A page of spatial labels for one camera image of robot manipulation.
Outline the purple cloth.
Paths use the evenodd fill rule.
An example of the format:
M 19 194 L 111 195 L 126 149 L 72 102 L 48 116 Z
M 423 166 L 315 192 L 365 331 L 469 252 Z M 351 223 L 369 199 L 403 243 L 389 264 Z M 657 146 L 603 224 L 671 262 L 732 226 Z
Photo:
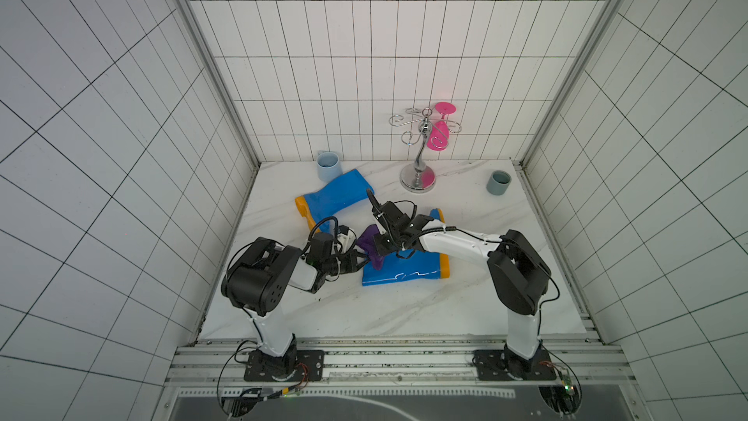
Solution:
M 367 226 L 362 235 L 356 240 L 356 245 L 367 255 L 374 270 L 383 269 L 386 251 L 381 243 L 381 232 L 376 224 Z

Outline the blue rubber boot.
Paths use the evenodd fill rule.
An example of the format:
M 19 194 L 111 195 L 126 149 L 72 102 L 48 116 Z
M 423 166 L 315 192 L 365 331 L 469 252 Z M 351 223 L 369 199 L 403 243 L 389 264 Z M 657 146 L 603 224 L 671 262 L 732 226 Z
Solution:
M 358 170 L 352 170 L 336 177 L 317 192 L 297 197 L 295 206 L 312 230 L 323 219 L 366 200 L 368 191 L 374 192 L 373 187 Z
M 385 256 L 383 269 L 374 270 L 370 263 L 363 267 L 362 286 L 371 287 L 408 282 L 418 279 L 439 280 L 450 277 L 447 255 L 413 251 L 411 257 L 400 258 L 394 253 Z

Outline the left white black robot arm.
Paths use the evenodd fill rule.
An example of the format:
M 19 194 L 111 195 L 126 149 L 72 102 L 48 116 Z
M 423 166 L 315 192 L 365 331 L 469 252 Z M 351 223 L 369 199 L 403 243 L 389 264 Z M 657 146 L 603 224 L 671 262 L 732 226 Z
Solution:
M 315 294 L 324 284 L 356 273 L 368 262 L 368 255 L 350 236 L 335 238 L 318 232 L 301 248 L 259 237 L 232 257 L 221 294 L 251 320 L 260 354 L 288 366 L 295 360 L 296 338 L 281 309 L 286 290 Z

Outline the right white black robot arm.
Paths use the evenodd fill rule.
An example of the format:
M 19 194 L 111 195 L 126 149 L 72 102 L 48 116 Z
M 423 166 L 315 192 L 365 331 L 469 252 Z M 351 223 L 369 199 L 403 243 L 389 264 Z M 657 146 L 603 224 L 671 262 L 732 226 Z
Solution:
M 437 253 L 484 265 L 500 302 L 508 310 L 508 356 L 522 363 L 537 359 L 542 346 L 543 297 L 552 283 L 547 263 L 516 231 L 503 235 L 471 232 L 425 214 L 405 214 L 396 202 L 370 199 L 372 214 L 382 227 L 374 236 L 380 255 Z

